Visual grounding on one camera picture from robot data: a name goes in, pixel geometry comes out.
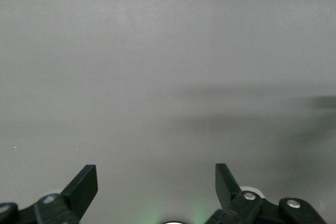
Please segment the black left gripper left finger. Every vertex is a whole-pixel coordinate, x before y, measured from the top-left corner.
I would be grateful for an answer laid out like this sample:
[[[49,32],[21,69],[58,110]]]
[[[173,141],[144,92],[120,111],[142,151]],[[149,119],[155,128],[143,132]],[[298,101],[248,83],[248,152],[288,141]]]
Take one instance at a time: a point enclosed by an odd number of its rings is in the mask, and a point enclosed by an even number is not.
[[[25,209],[1,203],[1,223],[80,223],[97,192],[96,165],[86,165],[61,193],[47,194]]]

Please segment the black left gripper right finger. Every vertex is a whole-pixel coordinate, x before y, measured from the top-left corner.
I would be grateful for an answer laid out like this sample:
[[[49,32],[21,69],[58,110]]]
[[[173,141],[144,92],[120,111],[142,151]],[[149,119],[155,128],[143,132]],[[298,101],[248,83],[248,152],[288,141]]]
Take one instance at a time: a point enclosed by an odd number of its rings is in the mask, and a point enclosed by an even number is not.
[[[282,198],[272,204],[251,190],[242,190],[226,164],[216,164],[215,189],[221,209],[206,223],[325,223],[306,201]]]

